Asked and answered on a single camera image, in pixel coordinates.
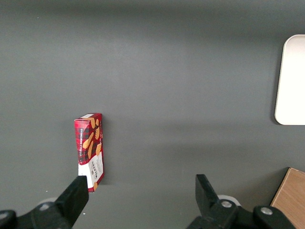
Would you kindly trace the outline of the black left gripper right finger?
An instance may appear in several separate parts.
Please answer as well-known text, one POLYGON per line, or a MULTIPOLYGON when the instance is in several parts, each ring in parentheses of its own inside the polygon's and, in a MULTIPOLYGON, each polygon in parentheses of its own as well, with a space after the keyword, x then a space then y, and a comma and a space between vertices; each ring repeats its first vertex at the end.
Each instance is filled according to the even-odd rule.
POLYGON ((285 214, 272 206, 247 211, 227 198, 220 199, 204 174, 195 179, 195 198, 201 213, 189 229, 294 229, 285 214))

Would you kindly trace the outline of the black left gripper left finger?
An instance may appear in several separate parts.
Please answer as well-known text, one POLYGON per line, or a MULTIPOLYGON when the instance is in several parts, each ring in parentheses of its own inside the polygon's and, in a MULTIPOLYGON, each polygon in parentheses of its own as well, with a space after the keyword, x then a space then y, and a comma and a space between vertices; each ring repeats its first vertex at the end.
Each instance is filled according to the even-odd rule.
POLYGON ((38 204, 17 216, 14 210, 0 212, 2 229, 71 229, 89 200, 87 177, 77 176, 55 201, 38 204))

